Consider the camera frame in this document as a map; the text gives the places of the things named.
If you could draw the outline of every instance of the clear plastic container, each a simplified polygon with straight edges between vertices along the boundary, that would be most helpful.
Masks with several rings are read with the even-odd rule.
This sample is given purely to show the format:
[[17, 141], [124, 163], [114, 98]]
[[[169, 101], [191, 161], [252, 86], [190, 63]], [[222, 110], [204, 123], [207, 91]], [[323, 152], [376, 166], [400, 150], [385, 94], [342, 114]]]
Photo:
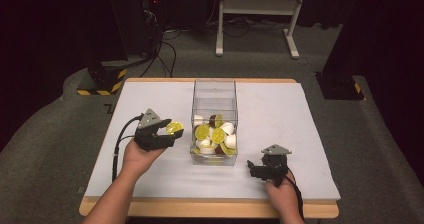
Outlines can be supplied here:
[[235, 81], [197, 79], [191, 123], [193, 164], [234, 166], [238, 152]]

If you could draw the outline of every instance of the wire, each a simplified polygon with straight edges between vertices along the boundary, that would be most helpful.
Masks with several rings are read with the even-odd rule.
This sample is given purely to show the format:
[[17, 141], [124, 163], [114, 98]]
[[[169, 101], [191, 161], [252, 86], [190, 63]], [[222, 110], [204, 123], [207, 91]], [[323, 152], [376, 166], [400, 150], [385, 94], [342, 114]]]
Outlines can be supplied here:
[[144, 114], [141, 114], [140, 116], [136, 116], [129, 120], [124, 127], [121, 130], [121, 133], [119, 133], [118, 140], [116, 141], [115, 150], [113, 152], [113, 164], [112, 164], [112, 182], [115, 181], [117, 172], [118, 172], [118, 156], [119, 156], [119, 143], [121, 143], [122, 140], [124, 140], [127, 137], [122, 138], [122, 135], [124, 134], [127, 127], [134, 121], [140, 121], [141, 118], [143, 118]]
[[117, 66], [117, 67], [105, 67], [105, 69], [108, 70], [108, 71], [123, 70], [123, 69], [127, 69], [127, 68], [130, 68], [130, 67], [133, 67], [133, 66], [138, 66], [138, 65], [144, 64], [144, 63], [150, 61], [151, 59], [152, 59], [152, 56], [149, 56], [149, 57], [147, 57], [143, 60], [140, 60], [140, 61], [132, 62], [132, 63], [125, 64], [125, 65], [122, 65], [122, 66]]
[[183, 32], [181, 30], [181, 28], [178, 28], [178, 30], [168, 30], [168, 31], [165, 31], [164, 33], [172, 33], [172, 32], [177, 32], [177, 31], [178, 31], [178, 34], [176, 36], [171, 37], [171, 38], [164, 38], [163, 40], [169, 41], [169, 40], [172, 40], [172, 39], [176, 39], [177, 37], [181, 36], [181, 34]]
[[158, 19], [156, 18], [156, 15], [153, 14], [153, 12], [147, 11], [147, 10], [144, 10], [144, 13], [146, 14], [146, 19], [149, 21], [149, 23], [151, 23], [151, 26], [152, 26], [153, 31], [154, 31], [155, 28], [157, 28], [159, 26]]
[[255, 27], [256, 24], [251, 24], [251, 30], [253, 31], [273, 31], [273, 30], [279, 30], [279, 29], [284, 29], [287, 25], [289, 25], [289, 23], [278, 23], [278, 22], [274, 22], [274, 23], [266, 23], [266, 24], [262, 24], [262, 25], [271, 25], [271, 27]]
[[158, 58], [159, 58], [160, 62], [162, 63], [162, 69], [163, 69], [163, 72], [165, 74], [165, 77], [166, 77], [166, 71], [168, 71], [169, 75], [171, 75], [171, 71], [169, 70], [169, 68], [165, 64], [165, 62], [162, 60], [162, 58], [159, 55], [158, 55]]
[[231, 23], [231, 22], [229, 22], [229, 23], [230, 23], [230, 25], [231, 25], [232, 28], [235, 28], [235, 29], [246, 28], [246, 30], [243, 33], [239, 34], [239, 35], [233, 35], [233, 34], [230, 34], [228, 32], [223, 31], [223, 33], [225, 35], [227, 35], [227, 36], [230, 36], [230, 37], [242, 37], [242, 36], [246, 35], [249, 32], [249, 30], [250, 30], [250, 25], [246, 22], [246, 20], [240, 20], [240, 21], [235, 21], [233, 23]]
[[149, 65], [147, 66], [146, 70], [144, 70], [144, 72], [140, 75], [140, 77], [143, 77], [144, 74], [146, 74], [146, 72], [150, 69], [150, 67], [152, 66], [153, 62], [159, 56], [159, 52], [160, 52], [160, 49], [161, 48], [162, 48], [162, 41], [159, 42], [159, 48], [157, 50], [155, 49], [155, 54], [154, 54], [155, 57], [152, 59], [152, 61], [149, 63]]
[[212, 13], [209, 16], [209, 19], [206, 21], [206, 24], [208, 24], [210, 22], [210, 20], [212, 19], [213, 13], [215, 12], [215, 6], [216, 6], [216, 0], [213, 1], [213, 9], [212, 9]]
[[169, 44], [167, 42], [162, 42], [162, 44], [165, 44], [165, 45], [171, 47], [172, 48], [172, 51], [174, 51], [174, 60], [172, 61], [171, 71], [169, 72], [170, 77], [173, 77], [174, 67], [175, 67], [175, 60], [177, 59], [177, 52], [175, 51], [175, 48], [171, 44]]

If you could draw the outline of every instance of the white paper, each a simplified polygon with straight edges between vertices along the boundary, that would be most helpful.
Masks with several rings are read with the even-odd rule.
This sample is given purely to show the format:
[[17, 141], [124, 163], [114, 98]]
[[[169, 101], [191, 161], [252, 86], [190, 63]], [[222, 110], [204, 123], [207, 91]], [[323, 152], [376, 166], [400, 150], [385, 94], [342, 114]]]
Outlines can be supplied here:
[[[99, 197], [111, 184], [113, 151], [122, 127], [152, 108], [184, 125], [175, 141], [145, 173], [134, 197], [266, 199], [264, 183], [250, 176], [247, 160], [262, 165], [261, 150], [278, 144], [292, 151], [288, 166], [304, 200], [339, 200], [327, 157], [299, 83], [237, 83], [238, 156], [235, 166], [192, 164], [193, 82], [126, 82], [85, 196]], [[133, 135], [137, 123], [124, 136]], [[120, 145], [118, 171], [128, 141]]]

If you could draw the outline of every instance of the lemon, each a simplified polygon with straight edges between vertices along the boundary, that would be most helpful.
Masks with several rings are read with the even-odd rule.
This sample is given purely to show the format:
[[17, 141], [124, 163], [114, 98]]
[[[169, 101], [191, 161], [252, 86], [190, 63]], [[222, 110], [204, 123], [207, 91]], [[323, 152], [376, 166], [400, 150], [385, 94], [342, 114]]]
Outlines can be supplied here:
[[219, 144], [224, 142], [225, 137], [227, 136], [227, 134], [224, 132], [224, 130], [222, 130], [221, 128], [216, 128], [213, 132], [212, 132], [212, 142]]
[[228, 148], [224, 143], [219, 144], [225, 155], [232, 156], [236, 154], [236, 149]]
[[222, 126], [222, 123], [224, 123], [223, 120], [222, 120], [222, 114], [212, 115], [209, 118], [209, 124], [212, 127], [220, 127], [220, 126]]
[[180, 122], [170, 122], [168, 125], [166, 125], [166, 133], [169, 135], [172, 135], [176, 131], [180, 131], [182, 129], [184, 129], [184, 126]]
[[209, 136], [209, 126], [207, 124], [197, 126], [194, 136], [197, 140], [205, 140]]
[[194, 154], [200, 154], [200, 149], [199, 148], [191, 148], [191, 152]]

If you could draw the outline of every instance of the hand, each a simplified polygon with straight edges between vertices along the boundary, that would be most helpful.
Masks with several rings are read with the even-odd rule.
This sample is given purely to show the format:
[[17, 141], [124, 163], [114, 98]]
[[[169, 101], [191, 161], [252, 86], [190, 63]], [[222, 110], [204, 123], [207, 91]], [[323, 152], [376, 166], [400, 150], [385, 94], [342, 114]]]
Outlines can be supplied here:
[[137, 181], [149, 168], [153, 162], [166, 149], [145, 151], [141, 149], [132, 139], [125, 148], [122, 169], [119, 175], [126, 175], [134, 181]]
[[[291, 171], [287, 177], [294, 182]], [[271, 205], [278, 211], [283, 223], [304, 223], [298, 210], [296, 192], [287, 179], [284, 178], [278, 188], [273, 181], [267, 181], [265, 187]]]

